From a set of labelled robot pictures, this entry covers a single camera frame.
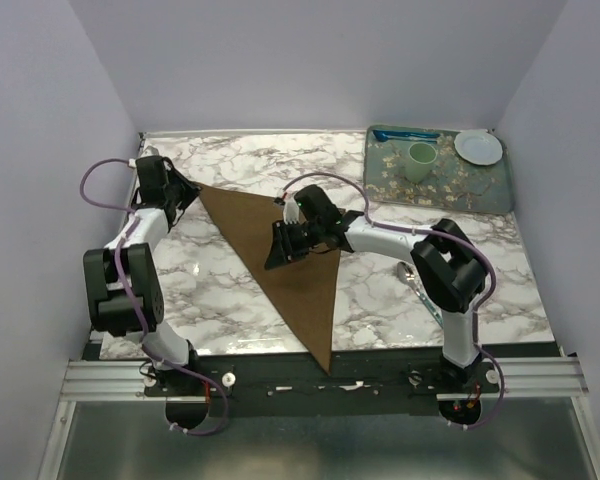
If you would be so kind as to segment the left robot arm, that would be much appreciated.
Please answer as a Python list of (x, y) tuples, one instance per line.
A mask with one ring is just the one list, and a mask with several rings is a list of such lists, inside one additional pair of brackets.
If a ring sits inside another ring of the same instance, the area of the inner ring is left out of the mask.
[[(96, 168), (122, 164), (136, 173), (137, 188), (127, 206), (88, 197), (86, 183)], [(201, 188), (172, 160), (161, 155), (106, 159), (83, 175), (79, 192), (92, 206), (126, 214), (126, 223), (104, 247), (83, 255), (87, 306), (92, 328), (138, 345), (181, 395), (194, 393), (202, 380), (191, 343), (164, 320), (165, 304), (153, 253), (198, 198)]]

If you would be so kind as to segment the black mounting base rail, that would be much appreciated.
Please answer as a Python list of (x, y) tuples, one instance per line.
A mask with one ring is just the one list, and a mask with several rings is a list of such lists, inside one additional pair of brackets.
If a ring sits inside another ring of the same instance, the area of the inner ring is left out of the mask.
[(502, 358), (565, 357), (553, 343), (492, 345), (461, 370), (438, 347), (336, 352), (325, 373), (308, 353), (203, 356), (194, 367), (157, 370), (139, 361), (145, 392), (203, 395), (200, 403), (162, 403), (167, 421), (213, 428), (248, 417), (330, 417), (407, 414), (442, 417), (464, 428), (495, 413), (485, 400), (505, 399)]

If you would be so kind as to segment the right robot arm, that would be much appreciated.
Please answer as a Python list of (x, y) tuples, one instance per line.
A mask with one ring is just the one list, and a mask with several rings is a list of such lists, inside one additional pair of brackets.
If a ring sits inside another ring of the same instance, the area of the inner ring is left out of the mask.
[(477, 328), (470, 312), (485, 288), (487, 269), (458, 225), (442, 219), (427, 232), (397, 224), (372, 222), (362, 211), (339, 209), (324, 192), (309, 185), (295, 194), (282, 193), (274, 203), (283, 218), (272, 224), (267, 270), (306, 258), (320, 245), (348, 253), (374, 253), (415, 268), (426, 295), (442, 316), (440, 379), (460, 392), (476, 380), (473, 364), (480, 356)]

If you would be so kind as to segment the aluminium extrusion frame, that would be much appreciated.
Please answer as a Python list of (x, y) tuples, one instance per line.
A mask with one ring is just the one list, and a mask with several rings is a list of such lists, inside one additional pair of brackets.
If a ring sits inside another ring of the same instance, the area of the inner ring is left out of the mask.
[[(579, 360), (575, 357), (502, 358), (505, 398), (569, 398), (577, 426), (582, 434), (585, 453), (591, 461), (594, 477), (600, 479), (599, 439), (593, 427), (588, 387)], [(65, 371), (60, 401), (55, 413), (38, 477), (59, 477), (74, 413), (79, 403), (170, 401), (200, 403), (203, 395), (182, 396), (165, 390), (155, 396), (145, 390), (149, 382), (139, 372), (139, 361), (71, 361)]]

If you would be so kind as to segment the floral blue serving tray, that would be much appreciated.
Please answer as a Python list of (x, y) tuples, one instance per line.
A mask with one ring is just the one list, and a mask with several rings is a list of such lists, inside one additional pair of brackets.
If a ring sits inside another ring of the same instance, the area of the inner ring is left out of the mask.
[[(415, 137), (386, 141), (374, 134), (391, 129), (387, 125), (367, 129), (363, 182), (370, 200), (481, 214), (504, 215), (514, 209), (507, 156), (493, 165), (474, 165), (457, 153), (453, 144), (457, 133), (451, 130), (413, 128)], [(434, 147), (438, 156), (424, 179), (412, 183), (406, 177), (408, 150), (419, 142)]]

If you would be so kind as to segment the light green cup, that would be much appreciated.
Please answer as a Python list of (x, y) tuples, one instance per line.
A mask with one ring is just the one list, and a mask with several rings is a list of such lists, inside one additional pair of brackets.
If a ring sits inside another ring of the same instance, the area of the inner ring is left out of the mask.
[(405, 178), (412, 183), (421, 182), (432, 170), (437, 160), (437, 150), (428, 143), (413, 143), (405, 160)]

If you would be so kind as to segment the small white plate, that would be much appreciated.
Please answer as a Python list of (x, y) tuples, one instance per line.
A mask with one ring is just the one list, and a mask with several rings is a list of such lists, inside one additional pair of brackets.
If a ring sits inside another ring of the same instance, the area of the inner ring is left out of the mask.
[(477, 166), (491, 166), (503, 157), (500, 141), (487, 130), (463, 130), (454, 138), (454, 148), (458, 155)]

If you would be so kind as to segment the brown cloth napkin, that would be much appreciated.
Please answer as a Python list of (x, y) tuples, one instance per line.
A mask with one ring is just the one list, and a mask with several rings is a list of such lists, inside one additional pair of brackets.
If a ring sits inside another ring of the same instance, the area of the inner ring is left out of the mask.
[(282, 218), (274, 200), (209, 185), (201, 187), (200, 200), (286, 325), (329, 374), (340, 253), (311, 254), (267, 271), (272, 226)]

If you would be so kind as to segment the blue plastic utensil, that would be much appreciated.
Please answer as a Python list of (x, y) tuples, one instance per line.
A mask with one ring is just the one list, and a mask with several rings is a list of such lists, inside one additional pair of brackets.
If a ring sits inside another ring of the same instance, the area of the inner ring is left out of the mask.
[(393, 131), (373, 129), (372, 134), (379, 142), (387, 142), (392, 139), (401, 139), (405, 141), (423, 141), (436, 143), (440, 137), (439, 133), (412, 132), (412, 131)]

